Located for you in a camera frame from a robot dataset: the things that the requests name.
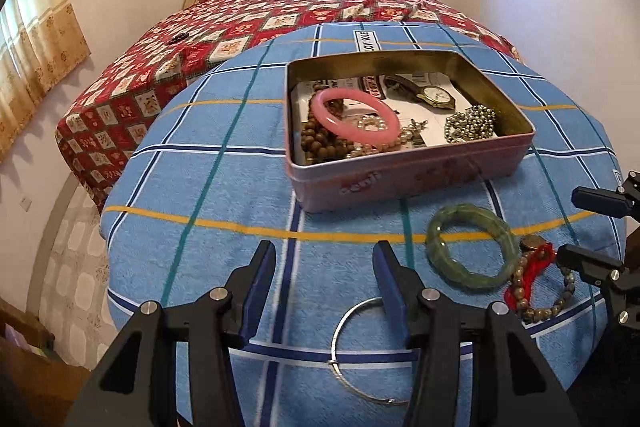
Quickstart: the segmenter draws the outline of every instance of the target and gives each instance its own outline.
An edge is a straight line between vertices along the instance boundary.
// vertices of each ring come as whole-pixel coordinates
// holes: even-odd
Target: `green jade bangle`
[[[486,230],[500,245],[504,264],[493,277],[472,273],[462,263],[451,258],[447,244],[442,240],[442,229],[449,223],[470,223]],[[449,282],[474,290],[492,289],[509,280],[520,257],[518,240],[511,228],[486,208],[461,203],[441,208],[431,219],[427,228],[427,255],[434,269]]]

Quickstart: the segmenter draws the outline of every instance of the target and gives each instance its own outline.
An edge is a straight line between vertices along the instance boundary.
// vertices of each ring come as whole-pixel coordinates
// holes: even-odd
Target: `blue plaid tablecloth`
[[[292,60],[356,51],[355,30],[375,31],[384,50],[447,49],[465,55],[534,124],[533,147],[508,178],[436,190],[366,207],[305,214],[284,169],[282,92]],[[576,209],[577,185],[615,188],[620,168],[599,122],[534,71],[450,28],[422,23],[339,23],[302,28],[228,60],[178,94],[131,157],[111,192],[101,230],[110,258],[108,296],[118,327],[141,302],[193,301],[222,285],[251,258],[260,239],[278,259],[257,336],[232,364],[248,425],[401,425],[403,407],[381,407],[347,391],[331,374],[332,333],[355,303],[379,295],[373,244],[391,242],[401,263],[427,286],[486,306],[502,292],[470,295],[434,273],[424,232],[443,205],[467,202],[505,219],[516,234],[540,233],[622,258],[625,223]],[[495,273],[498,246],[464,227],[446,236],[469,269]],[[548,268],[534,284],[535,306],[562,291]],[[568,387],[606,323],[601,296],[577,283],[572,305],[529,331]],[[186,348],[178,349],[178,409],[190,416]],[[468,421],[471,350],[462,346],[458,424]],[[377,396],[408,397],[416,353],[402,349],[382,309],[353,318],[338,361],[356,386]]]

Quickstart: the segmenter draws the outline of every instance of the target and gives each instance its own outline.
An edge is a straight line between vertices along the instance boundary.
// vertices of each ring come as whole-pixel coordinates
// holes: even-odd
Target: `curtain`
[[[45,94],[90,55],[69,0],[7,0],[0,10],[0,161]]]

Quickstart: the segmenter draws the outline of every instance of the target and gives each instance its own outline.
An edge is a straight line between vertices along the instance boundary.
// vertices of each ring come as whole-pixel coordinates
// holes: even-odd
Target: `metal bolt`
[[[140,306],[140,311],[145,315],[151,315],[152,313],[155,313],[157,309],[158,303],[155,303],[153,301],[143,302]]]
[[[226,299],[227,295],[229,292],[226,291],[226,288],[213,288],[209,292],[209,297],[214,301],[222,301],[222,299]]]
[[[507,313],[509,313],[509,307],[504,302],[500,301],[495,301],[491,305],[491,309],[496,315],[506,315]]]
[[[440,298],[440,292],[436,288],[425,288],[422,290],[422,298],[426,301],[437,301]]]

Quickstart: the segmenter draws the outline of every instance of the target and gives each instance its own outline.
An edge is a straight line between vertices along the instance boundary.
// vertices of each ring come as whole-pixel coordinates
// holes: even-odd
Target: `baseboard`
[[[69,174],[65,184],[60,190],[58,199],[53,205],[51,214],[49,214],[49,220],[42,232],[42,238],[38,245],[38,251],[36,252],[36,259],[33,263],[33,271],[31,272],[31,282],[29,283],[29,292],[27,293],[27,311],[38,316],[40,312],[40,297],[42,296],[42,287],[44,286],[44,276],[47,272],[47,266],[49,265],[49,255],[53,249],[53,245],[60,229],[60,223],[65,216],[65,212],[71,198],[78,187],[78,179]]]

